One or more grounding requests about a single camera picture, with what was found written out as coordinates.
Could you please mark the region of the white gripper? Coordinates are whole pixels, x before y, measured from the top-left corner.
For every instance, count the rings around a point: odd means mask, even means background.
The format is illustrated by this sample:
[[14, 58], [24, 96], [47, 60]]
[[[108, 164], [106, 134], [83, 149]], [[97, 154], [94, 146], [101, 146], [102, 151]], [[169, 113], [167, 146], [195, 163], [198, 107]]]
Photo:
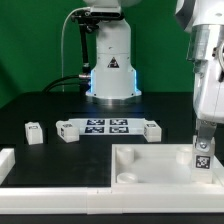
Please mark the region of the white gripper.
[[217, 60], [212, 60], [197, 62], [194, 71], [193, 108], [198, 118], [195, 148], [208, 152], [216, 123], [224, 124], [224, 81], [219, 81], [222, 69]]

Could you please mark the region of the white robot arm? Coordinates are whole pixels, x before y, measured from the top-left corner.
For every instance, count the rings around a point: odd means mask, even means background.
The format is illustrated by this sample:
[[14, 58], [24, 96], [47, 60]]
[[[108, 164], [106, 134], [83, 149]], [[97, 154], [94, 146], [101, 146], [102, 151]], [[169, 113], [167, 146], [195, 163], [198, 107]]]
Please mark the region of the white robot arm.
[[[122, 9], [140, 0], [83, 0], [73, 14], [85, 33], [97, 33], [97, 63], [86, 95], [98, 100], [138, 96], [130, 63], [130, 27]], [[193, 107], [197, 116], [195, 148], [207, 152], [219, 123], [224, 123], [224, 0], [177, 0], [175, 17], [191, 34], [187, 59], [194, 63]]]

